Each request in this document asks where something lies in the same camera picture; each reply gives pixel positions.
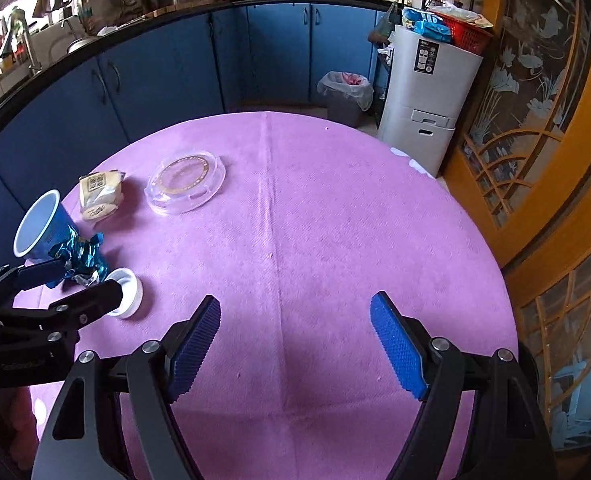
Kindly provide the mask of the grey trash bin with bag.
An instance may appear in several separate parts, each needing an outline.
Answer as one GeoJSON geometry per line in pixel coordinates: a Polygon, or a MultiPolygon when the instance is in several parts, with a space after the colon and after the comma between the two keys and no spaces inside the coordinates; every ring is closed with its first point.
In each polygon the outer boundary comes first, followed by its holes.
{"type": "Polygon", "coordinates": [[[359,126],[375,94],[365,76],[346,72],[329,72],[321,77],[317,92],[326,103],[327,118],[352,128],[359,126]]]}

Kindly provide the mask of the blue kitchen cabinets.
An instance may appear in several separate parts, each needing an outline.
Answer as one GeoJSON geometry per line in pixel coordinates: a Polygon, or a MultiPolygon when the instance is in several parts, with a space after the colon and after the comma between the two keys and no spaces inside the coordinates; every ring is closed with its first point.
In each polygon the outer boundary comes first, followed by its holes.
{"type": "Polygon", "coordinates": [[[378,0],[239,0],[128,25],[0,100],[0,266],[48,190],[128,144],[206,116],[322,106],[330,72],[373,77],[378,0]]]}

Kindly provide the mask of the metal faucet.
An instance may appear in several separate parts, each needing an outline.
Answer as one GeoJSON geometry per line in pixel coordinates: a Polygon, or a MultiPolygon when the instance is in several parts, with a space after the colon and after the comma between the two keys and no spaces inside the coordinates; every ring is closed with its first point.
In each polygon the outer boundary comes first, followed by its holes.
{"type": "Polygon", "coordinates": [[[32,76],[37,75],[42,70],[42,66],[30,34],[30,26],[26,21],[26,12],[18,6],[15,6],[11,11],[9,28],[12,37],[11,42],[15,47],[14,58],[16,63],[26,66],[32,76]]]}

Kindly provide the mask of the white tall appliance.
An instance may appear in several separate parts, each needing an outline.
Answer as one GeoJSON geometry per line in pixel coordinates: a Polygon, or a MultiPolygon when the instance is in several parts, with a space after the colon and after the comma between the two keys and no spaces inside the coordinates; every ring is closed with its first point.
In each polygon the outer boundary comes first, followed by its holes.
{"type": "Polygon", "coordinates": [[[397,25],[378,139],[435,177],[482,58],[397,25]]]}

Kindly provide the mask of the orange glass door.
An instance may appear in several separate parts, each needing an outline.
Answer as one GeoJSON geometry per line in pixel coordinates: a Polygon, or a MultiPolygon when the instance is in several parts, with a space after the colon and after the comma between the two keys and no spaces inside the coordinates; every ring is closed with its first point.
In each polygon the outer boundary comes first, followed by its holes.
{"type": "Polygon", "coordinates": [[[482,0],[481,81],[444,167],[491,247],[559,453],[591,448],[591,0],[482,0]]]}

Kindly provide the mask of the red basket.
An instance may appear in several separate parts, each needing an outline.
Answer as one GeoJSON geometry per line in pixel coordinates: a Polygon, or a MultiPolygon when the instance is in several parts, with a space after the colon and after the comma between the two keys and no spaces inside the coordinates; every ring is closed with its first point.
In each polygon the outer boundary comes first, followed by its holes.
{"type": "Polygon", "coordinates": [[[476,55],[483,55],[493,38],[492,32],[477,25],[453,18],[439,11],[433,11],[451,31],[455,47],[476,55]]]}

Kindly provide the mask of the blue paper cup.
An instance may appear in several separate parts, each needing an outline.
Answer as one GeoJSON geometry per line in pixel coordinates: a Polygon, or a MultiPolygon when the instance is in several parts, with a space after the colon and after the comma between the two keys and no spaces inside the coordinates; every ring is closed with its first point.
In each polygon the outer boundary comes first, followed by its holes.
{"type": "Polygon", "coordinates": [[[54,247],[70,240],[78,227],[62,206],[58,190],[42,194],[28,209],[16,231],[12,251],[17,258],[40,263],[54,247]]]}

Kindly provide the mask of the purple tablecloth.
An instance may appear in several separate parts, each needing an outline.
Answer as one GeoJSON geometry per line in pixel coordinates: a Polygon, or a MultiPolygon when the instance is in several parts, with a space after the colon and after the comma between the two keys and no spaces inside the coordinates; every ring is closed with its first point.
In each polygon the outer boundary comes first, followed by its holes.
{"type": "Polygon", "coordinates": [[[80,350],[128,354],[218,298],[222,322],[173,411],[208,479],[382,479],[418,403],[369,320],[386,292],[460,350],[515,349],[501,271],[466,211],[407,156],[334,122],[212,116],[146,136],[98,165],[125,173],[99,224],[111,266],[144,286],[138,311],[84,328],[80,350]],[[145,188],[162,160],[224,162],[204,206],[161,216],[145,188]]]}

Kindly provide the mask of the clear round plastic lid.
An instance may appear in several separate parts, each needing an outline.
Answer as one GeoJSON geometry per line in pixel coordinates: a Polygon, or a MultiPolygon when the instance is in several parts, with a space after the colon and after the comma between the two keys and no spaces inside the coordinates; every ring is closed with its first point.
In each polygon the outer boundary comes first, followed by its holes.
{"type": "Polygon", "coordinates": [[[161,216],[177,216],[204,206],[222,188],[226,168],[208,151],[178,153],[162,160],[151,174],[145,197],[161,216]]]}

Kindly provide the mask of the beige snack wrapper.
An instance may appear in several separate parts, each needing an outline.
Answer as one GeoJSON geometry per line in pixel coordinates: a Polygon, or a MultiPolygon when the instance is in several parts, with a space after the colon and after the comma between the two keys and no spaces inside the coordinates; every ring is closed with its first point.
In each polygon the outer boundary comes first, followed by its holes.
{"type": "Polygon", "coordinates": [[[114,214],[123,202],[125,173],[119,170],[96,171],[79,177],[79,202],[82,219],[97,222],[114,214]]]}

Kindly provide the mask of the blue foil wrapper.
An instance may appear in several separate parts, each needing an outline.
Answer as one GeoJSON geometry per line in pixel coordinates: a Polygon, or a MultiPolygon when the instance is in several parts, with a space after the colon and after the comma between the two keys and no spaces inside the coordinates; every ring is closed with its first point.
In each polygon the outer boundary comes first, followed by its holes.
{"type": "Polygon", "coordinates": [[[102,232],[85,238],[78,231],[70,228],[68,238],[49,249],[48,254],[62,262],[64,270],[60,272],[58,278],[47,282],[46,286],[55,288],[65,280],[72,280],[78,285],[90,287],[105,281],[110,272],[110,266],[100,250],[104,239],[102,232]]]}

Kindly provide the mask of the small white plastic cup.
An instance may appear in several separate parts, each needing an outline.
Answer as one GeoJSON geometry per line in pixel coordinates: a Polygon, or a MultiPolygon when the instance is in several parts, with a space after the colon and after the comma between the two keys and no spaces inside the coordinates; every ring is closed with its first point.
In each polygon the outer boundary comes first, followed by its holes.
{"type": "Polygon", "coordinates": [[[120,318],[126,320],[133,316],[140,305],[144,296],[143,283],[140,278],[128,268],[119,268],[110,272],[108,280],[117,282],[122,289],[122,300],[119,307],[108,313],[111,318],[120,318]]]}

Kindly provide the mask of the blue snack bags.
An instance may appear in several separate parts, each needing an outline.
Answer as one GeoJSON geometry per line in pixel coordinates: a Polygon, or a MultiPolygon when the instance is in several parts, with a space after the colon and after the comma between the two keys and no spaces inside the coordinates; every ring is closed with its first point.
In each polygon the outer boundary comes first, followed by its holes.
{"type": "Polygon", "coordinates": [[[445,44],[452,42],[451,29],[443,18],[433,13],[405,8],[402,11],[402,24],[416,34],[430,40],[445,42],[445,44]]]}

